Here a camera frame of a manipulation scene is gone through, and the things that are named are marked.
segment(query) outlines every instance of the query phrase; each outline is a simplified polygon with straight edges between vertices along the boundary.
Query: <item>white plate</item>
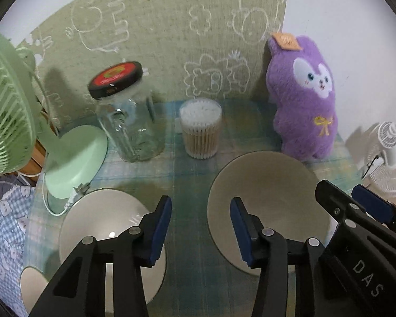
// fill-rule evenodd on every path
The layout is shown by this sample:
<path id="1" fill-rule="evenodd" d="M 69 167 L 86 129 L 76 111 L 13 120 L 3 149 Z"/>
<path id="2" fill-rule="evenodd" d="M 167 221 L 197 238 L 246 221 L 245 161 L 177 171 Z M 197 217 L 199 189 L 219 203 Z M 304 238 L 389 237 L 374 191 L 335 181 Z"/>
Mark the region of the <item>white plate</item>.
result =
<path id="1" fill-rule="evenodd" d="M 60 262 L 64 262 L 85 236 L 94 236 L 97 240 L 117 237 L 131 226 L 138 225 L 147 213 L 149 211 L 138 199 L 119 190 L 101 189 L 87 194 L 79 199 L 63 221 L 59 238 Z M 154 267 L 141 268 L 147 303 L 158 292 L 165 271 L 166 252 L 163 247 Z M 112 313 L 113 264 L 106 268 L 105 297 L 106 312 Z"/>
<path id="2" fill-rule="evenodd" d="M 33 267 L 26 267 L 21 274 L 21 296 L 26 312 L 31 313 L 41 293 L 49 282 L 44 275 Z"/>
<path id="3" fill-rule="evenodd" d="M 240 270 L 260 274 L 242 260 L 230 220 L 234 197 L 284 238 L 324 242 L 330 216 L 315 200 L 317 182 L 301 162 L 279 152 L 252 152 L 231 161 L 214 180 L 208 198 L 208 226 L 219 251 Z"/>

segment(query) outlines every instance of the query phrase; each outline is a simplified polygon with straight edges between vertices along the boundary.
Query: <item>cotton swab container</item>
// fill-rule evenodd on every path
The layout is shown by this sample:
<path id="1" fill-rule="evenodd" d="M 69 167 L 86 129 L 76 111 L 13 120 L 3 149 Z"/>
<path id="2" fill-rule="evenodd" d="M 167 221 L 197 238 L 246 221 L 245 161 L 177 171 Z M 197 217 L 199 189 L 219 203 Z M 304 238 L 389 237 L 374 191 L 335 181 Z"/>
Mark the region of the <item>cotton swab container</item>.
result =
<path id="1" fill-rule="evenodd" d="M 179 115 L 188 155 L 200 160 L 214 156 L 222 120 L 219 103 L 205 98 L 188 100 L 180 106 Z"/>

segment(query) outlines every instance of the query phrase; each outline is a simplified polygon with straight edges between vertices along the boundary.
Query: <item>white fan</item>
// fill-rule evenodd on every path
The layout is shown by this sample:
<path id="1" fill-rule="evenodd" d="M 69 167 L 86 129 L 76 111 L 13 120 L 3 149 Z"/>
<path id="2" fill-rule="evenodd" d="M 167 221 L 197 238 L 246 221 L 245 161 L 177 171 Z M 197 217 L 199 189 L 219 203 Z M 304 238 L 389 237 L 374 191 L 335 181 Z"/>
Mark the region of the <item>white fan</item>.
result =
<path id="1" fill-rule="evenodd" d="M 388 197 L 396 197 L 396 124 L 385 122 L 370 134 L 366 171 L 371 182 Z"/>

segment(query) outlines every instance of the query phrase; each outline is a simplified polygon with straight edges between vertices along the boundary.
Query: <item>yellow bow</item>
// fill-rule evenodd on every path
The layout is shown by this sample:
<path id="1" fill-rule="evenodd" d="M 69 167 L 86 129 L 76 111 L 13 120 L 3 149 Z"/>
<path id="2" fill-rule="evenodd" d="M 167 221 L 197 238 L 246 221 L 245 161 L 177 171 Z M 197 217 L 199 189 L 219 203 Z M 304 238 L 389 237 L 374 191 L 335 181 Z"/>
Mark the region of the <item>yellow bow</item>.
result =
<path id="1" fill-rule="evenodd" d="M 329 136 L 330 132 L 328 131 L 328 126 L 332 122 L 333 122 L 333 117 L 330 117 L 330 119 L 327 119 L 327 118 L 324 118 L 322 116 L 316 116 L 314 118 L 314 124 L 318 125 L 318 126 L 320 126 L 320 125 L 323 126 L 323 128 L 321 129 L 321 132 L 320 132 L 320 134 L 318 136 L 323 136 L 323 135 Z"/>

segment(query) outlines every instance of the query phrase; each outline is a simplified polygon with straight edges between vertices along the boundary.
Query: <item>purple plush toy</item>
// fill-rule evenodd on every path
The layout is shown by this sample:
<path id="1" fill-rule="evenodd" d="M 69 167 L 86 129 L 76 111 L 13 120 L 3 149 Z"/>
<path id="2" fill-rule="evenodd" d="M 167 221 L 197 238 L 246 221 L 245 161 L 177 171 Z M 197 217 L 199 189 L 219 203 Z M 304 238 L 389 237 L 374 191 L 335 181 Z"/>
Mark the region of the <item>purple plush toy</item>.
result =
<path id="1" fill-rule="evenodd" d="M 274 129 L 286 155 L 322 159 L 333 150 L 337 134 L 333 79 L 315 43 L 296 39 L 302 50 L 283 50 L 274 38 L 268 41 L 272 59 L 266 83 L 277 105 Z"/>

